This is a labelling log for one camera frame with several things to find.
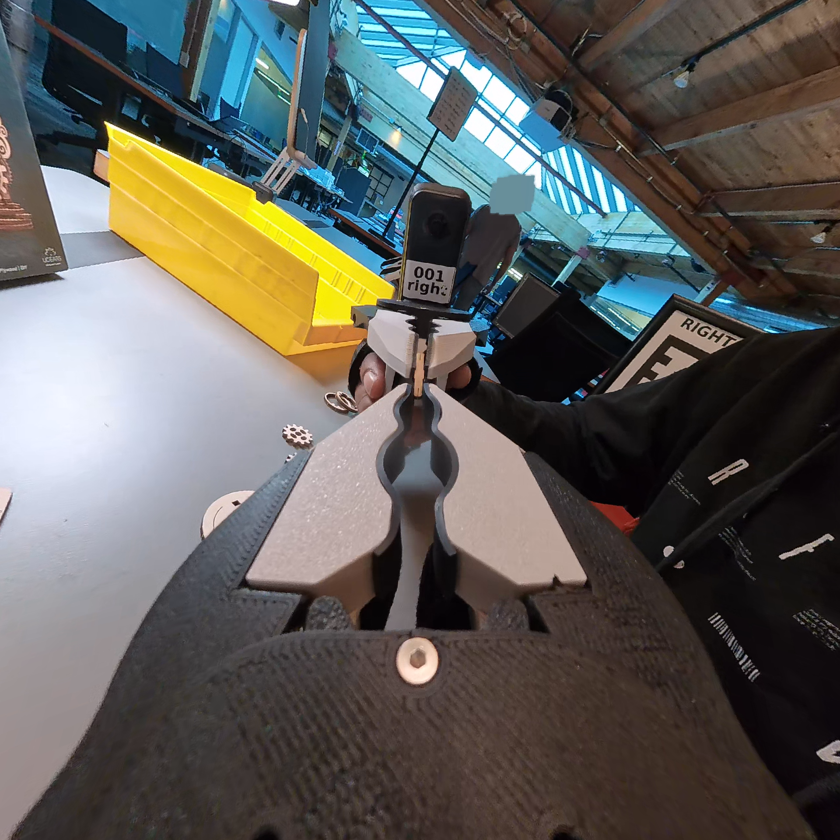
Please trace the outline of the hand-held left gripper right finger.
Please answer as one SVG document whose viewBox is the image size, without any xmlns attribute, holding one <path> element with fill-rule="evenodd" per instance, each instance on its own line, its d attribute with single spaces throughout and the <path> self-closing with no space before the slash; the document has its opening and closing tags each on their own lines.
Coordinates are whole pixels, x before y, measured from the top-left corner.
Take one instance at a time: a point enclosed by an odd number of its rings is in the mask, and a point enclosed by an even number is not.
<svg viewBox="0 0 840 840">
<path fill-rule="evenodd" d="M 425 386 L 434 504 L 434 578 L 445 597 L 489 613 L 587 576 L 521 448 L 437 385 Z"/>
</svg>

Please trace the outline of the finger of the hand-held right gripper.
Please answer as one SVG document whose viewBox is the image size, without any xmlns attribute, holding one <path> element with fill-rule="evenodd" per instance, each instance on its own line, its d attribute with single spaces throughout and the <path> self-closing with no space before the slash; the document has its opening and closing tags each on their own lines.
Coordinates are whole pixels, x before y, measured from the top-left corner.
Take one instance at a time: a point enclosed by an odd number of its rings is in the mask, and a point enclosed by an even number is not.
<svg viewBox="0 0 840 840">
<path fill-rule="evenodd" d="M 374 315 L 367 327 L 367 343 L 385 364 L 385 389 L 392 389 L 397 377 L 414 378 L 418 336 L 409 315 Z"/>
<path fill-rule="evenodd" d="M 445 389 L 449 375 L 474 357 L 476 334 L 469 322 L 433 322 L 427 339 L 425 380 Z"/>
</svg>

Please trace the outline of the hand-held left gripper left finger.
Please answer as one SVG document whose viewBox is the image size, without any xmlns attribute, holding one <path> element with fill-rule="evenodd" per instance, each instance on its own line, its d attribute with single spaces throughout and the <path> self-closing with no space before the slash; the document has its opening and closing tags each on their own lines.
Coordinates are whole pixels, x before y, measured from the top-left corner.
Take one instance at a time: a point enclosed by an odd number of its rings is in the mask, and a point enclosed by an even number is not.
<svg viewBox="0 0 840 840">
<path fill-rule="evenodd" d="M 331 596 L 361 621 L 385 621 L 402 569 L 401 512 L 394 481 L 404 468 L 399 385 L 317 443 L 299 466 L 246 585 L 258 592 Z"/>
</svg>

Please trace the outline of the yellow plastic bin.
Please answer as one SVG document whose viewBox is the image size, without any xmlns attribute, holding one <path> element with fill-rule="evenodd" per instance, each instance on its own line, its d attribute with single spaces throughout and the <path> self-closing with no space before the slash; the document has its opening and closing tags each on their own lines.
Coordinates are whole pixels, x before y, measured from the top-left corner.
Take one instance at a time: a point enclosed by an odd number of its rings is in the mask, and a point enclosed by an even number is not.
<svg viewBox="0 0 840 840">
<path fill-rule="evenodd" d="M 106 123 L 109 226 L 283 356 L 354 346 L 390 283 L 252 188 Z"/>
</svg>

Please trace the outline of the person's right forearm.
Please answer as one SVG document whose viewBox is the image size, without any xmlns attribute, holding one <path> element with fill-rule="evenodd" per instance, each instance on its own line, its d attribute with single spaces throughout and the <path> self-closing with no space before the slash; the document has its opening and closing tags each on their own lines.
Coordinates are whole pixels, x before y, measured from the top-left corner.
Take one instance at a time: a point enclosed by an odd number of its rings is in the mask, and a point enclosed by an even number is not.
<svg viewBox="0 0 840 840">
<path fill-rule="evenodd" d="M 464 405 L 586 499 L 642 517 L 681 471 L 729 500 L 838 426 L 838 328 L 762 333 L 682 371 L 565 405 L 481 382 Z"/>
</svg>

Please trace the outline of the grey desk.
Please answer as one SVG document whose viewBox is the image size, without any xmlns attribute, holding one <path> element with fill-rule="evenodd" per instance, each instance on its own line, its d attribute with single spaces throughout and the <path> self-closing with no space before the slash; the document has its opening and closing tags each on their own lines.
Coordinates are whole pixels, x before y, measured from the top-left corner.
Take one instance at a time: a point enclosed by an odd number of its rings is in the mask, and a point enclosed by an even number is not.
<svg viewBox="0 0 840 840">
<path fill-rule="evenodd" d="M 126 647 L 299 424 L 347 418 L 353 346 L 285 358 L 109 230 L 109 189 L 42 172 L 70 269 L 2 286 L 1 835 L 73 753 Z"/>
</svg>

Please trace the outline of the background long desk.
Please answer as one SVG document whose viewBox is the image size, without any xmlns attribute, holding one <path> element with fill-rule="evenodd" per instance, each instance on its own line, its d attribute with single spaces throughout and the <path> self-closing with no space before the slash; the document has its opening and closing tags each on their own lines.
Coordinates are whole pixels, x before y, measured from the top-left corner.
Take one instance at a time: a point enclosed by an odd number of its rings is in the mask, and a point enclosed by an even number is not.
<svg viewBox="0 0 840 840">
<path fill-rule="evenodd" d="M 40 161 L 91 174 L 107 123 L 239 175 L 268 162 L 211 67 L 219 2 L 35 2 L 26 109 Z"/>
</svg>

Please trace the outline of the person's right hand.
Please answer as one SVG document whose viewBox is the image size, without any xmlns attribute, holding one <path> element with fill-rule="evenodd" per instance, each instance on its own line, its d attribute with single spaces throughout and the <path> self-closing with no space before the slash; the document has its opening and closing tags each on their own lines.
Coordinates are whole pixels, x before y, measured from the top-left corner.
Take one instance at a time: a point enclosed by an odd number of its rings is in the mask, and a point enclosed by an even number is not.
<svg viewBox="0 0 840 840">
<path fill-rule="evenodd" d="M 464 389 L 471 383 L 472 379 L 472 369 L 468 364 L 464 364 L 448 375 L 445 390 L 453 392 Z M 375 353 L 367 353 L 360 365 L 360 381 L 353 393 L 353 399 L 359 412 L 364 412 L 378 402 L 384 393 L 385 363 Z M 430 436 L 431 433 L 426 428 L 424 410 L 422 408 L 416 409 L 411 429 L 405 435 L 405 446 L 409 449 L 419 448 L 430 440 Z"/>
</svg>

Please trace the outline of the orange red cushion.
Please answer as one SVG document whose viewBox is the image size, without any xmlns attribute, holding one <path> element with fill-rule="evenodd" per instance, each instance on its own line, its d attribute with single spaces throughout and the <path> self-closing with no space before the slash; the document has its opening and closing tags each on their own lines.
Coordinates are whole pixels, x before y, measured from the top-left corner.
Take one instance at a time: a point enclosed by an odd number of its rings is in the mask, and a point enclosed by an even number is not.
<svg viewBox="0 0 840 840">
<path fill-rule="evenodd" d="M 599 502 L 591 504 L 626 536 L 629 537 L 635 531 L 639 519 L 633 517 L 624 507 Z"/>
</svg>

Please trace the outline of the black equipment case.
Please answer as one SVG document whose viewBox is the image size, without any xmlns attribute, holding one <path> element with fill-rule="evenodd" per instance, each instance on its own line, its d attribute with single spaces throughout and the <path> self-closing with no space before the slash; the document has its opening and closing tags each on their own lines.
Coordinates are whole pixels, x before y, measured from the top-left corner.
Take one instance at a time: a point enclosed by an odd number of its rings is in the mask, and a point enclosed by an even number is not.
<svg viewBox="0 0 840 840">
<path fill-rule="evenodd" d="M 561 403 L 608 372 L 632 341 L 582 301 L 524 275 L 493 318 L 500 332 L 487 358 L 498 382 L 537 402 Z"/>
</svg>

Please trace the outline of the hanging white sign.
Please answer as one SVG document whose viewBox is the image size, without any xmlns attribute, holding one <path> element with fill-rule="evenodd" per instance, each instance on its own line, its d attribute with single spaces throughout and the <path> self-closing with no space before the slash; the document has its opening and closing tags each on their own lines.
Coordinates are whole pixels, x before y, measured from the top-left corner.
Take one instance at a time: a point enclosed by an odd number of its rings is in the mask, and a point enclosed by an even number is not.
<svg viewBox="0 0 840 840">
<path fill-rule="evenodd" d="M 455 142 L 463 129 L 479 92 L 464 74 L 450 67 L 427 120 L 449 141 Z"/>
</svg>

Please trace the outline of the ceiling-mounted white device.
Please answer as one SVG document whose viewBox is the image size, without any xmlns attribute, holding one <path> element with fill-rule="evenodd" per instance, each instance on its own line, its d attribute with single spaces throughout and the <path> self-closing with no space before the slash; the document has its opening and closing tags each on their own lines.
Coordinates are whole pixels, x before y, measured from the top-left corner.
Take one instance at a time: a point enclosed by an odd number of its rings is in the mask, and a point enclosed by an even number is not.
<svg viewBox="0 0 840 840">
<path fill-rule="evenodd" d="M 555 88 L 531 105 L 518 129 L 540 152 L 553 152 L 572 139 L 579 114 L 570 93 Z"/>
</svg>

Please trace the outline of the monitor on pale curved stand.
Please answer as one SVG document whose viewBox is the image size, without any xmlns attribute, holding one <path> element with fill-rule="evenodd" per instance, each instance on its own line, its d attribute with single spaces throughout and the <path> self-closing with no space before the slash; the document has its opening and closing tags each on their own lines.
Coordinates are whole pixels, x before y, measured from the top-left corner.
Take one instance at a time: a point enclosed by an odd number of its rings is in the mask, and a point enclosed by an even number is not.
<svg viewBox="0 0 840 840">
<path fill-rule="evenodd" d="M 316 151 L 329 68 L 330 2 L 309 2 L 308 25 L 298 34 L 291 77 L 287 141 L 262 178 L 253 184 L 260 203 L 270 203 L 299 169 L 318 167 Z"/>
</svg>

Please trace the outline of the black framed marker board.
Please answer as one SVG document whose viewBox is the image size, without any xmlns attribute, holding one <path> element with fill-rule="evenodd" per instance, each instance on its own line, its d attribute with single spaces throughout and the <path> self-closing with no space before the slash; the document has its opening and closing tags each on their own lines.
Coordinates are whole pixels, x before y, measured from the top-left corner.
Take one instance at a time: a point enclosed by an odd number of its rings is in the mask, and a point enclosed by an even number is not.
<svg viewBox="0 0 840 840">
<path fill-rule="evenodd" d="M 662 380 L 761 333 L 745 322 L 672 295 L 604 374 L 593 394 Z"/>
</svg>

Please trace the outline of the black puzzle box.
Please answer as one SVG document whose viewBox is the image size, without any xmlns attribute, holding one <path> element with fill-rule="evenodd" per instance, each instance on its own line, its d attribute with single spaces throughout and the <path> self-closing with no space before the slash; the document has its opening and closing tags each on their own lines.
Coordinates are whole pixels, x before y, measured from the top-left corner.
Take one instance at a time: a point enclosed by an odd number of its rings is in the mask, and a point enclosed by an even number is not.
<svg viewBox="0 0 840 840">
<path fill-rule="evenodd" d="M 56 219 L 14 73 L 1 34 L 1 282 L 68 268 Z"/>
</svg>

